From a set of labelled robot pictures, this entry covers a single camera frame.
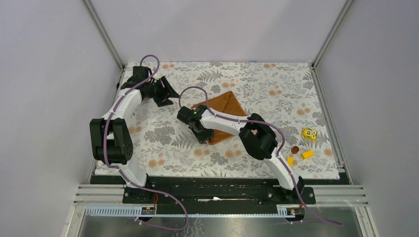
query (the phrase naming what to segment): cloth fold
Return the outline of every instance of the cloth fold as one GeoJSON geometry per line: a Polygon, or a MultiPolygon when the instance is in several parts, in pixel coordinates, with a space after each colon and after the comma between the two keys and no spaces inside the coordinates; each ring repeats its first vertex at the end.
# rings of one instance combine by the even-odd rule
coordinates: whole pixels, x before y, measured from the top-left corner
{"type": "MultiPolygon", "coordinates": [[[[208,103],[211,108],[217,111],[230,115],[247,116],[246,112],[243,110],[242,106],[232,91],[225,92],[222,95],[209,99],[208,103]]],[[[204,101],[199,104],[195,104],[193,108],[196,108],[198,105],[206,105],[206,103],[204,101]]],[[[233,137],[233,135],[230,133],[215,130],[214,137],[209,139],[208,143],[210,145],[214,145],[231,137],[233,137]]]]}

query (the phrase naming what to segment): yellow block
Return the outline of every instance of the yellow block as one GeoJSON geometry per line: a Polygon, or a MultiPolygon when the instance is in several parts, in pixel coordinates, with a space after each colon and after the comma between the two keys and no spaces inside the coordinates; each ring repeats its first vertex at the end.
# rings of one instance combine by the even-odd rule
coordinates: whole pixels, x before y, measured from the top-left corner
{"type": "Polygon", "coordinates": [[[292,166],[292,165],[293,165],[293,161],[294,161],[294,159],[293,159],[292,157],[288,157],[288,158],[287,158],[287,162],[288,162],[288,164],[289,164],[290,166],[292,166]]]}
{"type": "Polygon", "coordinates": [[[312,150],[309,150],[309,151],[304,152],[304,153],[301,154],[302,159],[307,159],[307,158],[310,158],[312,156],[314,156],[314,152],[312,150]]]}

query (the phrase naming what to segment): small yellow object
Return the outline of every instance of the small yellow object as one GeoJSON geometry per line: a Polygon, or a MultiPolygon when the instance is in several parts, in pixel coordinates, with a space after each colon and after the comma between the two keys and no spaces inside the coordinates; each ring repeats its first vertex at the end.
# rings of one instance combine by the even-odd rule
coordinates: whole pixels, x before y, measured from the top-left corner
{"type": "Polygon", "coordinates": [[[306,151],[304,153],[301,154],[301,158],[302,159],[307,159],[314,156],[314,152],[312,150],[306,151]]]}
{"type": "Polygon", "coordinates": [[[289,164],[290,166],[292,166],[292,165],[293,165],[293,161],[294,161],[294,159],[293,159],[292,157],[288,157],[288,158],[287,158],[287,162],[288,162],[288,164],[289,164]]]}
{"type": "Polygon", "coordinates": [[[311,128],[305,128],[302,130],[301,136],[305,139],[316,141],[317,140],[317,131],[312,130],[311,128]]]}

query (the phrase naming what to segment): gray wall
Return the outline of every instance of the gray wall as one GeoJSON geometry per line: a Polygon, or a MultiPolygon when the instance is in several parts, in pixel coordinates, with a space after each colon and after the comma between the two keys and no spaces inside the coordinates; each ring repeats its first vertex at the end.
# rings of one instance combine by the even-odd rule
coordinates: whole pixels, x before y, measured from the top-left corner
{"type": "Polygon", "coordinates": [[[93,0],[125,62],[311,62],[345,0],[93,0]]]}
{"type": "Polygon", "coordinates": [[[382,237],[418,236],[419,1],[355,1],[318,68],[382,237]]]}
{"type": "Polygon", "coordinates": [[[82,1],[0,4],[0,230],[60,236],[118,69],[82,1]]]}

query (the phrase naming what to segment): leaf pattern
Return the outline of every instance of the leaf pattern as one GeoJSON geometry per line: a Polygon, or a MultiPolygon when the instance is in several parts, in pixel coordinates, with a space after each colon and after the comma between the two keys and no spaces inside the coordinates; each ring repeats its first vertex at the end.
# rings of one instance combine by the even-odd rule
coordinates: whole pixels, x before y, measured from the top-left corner
{"type": "MultiPolygon", "coordinates": [[[[143,65],[155,70],[157,64],[143,65]]],[[[133,66],[139,63],[128,63],[124,81],[132,75],[133,66]]],[[[300,153],[293,157],[295,172],[303,178],[338,178],[326,120],[307,63],[170,62],[161,63],[155,77],[162,76],[178,93],[192,85],[204,88],[209,98],[233,91],[246,114],[257,113],[284,132],[284,157],[293,146],[299,146],[300,153]],[[307,127],[319,132],[316,142],[301,137],[307,127]],[[308,150],[315,155],[302,160],[300,154],[308,150]]],[[[126,119],[134,144],[130,162],[149,175],[274,178],[263,162],[246,153],[238,137],[212,146],[199,144],[188,126],[176,119],[178,100],[170,100],[173,105],[159,108],[153,100],[145,99],[126,119]]],[[[201,91],[188,90],[181,104],[190,107],[203,100],[201,91]]],[[[278,133],[277,140],[282,141],[278,133]]],[[[98,162],[95,174],[118,172],[98,162]]]]}

